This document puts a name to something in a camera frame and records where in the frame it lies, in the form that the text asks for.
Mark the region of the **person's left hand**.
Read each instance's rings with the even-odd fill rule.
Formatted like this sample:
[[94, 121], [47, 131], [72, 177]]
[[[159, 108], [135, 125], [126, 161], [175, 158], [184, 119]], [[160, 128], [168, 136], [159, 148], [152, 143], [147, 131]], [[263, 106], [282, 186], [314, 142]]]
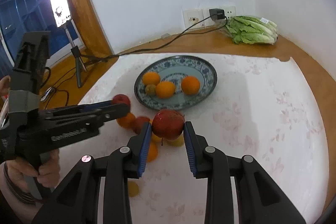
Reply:
[[17, 157], [9, 160], [7, 164], [7, 174], [10, 181], [25, 193], [29, 192], [29, 187], [24, 175], [37, 178], [39, 184], [46, 188], [57, 186], [60, 180], [59, 150], [50, 152], [50, 159], [36, 170], [29, 162]]

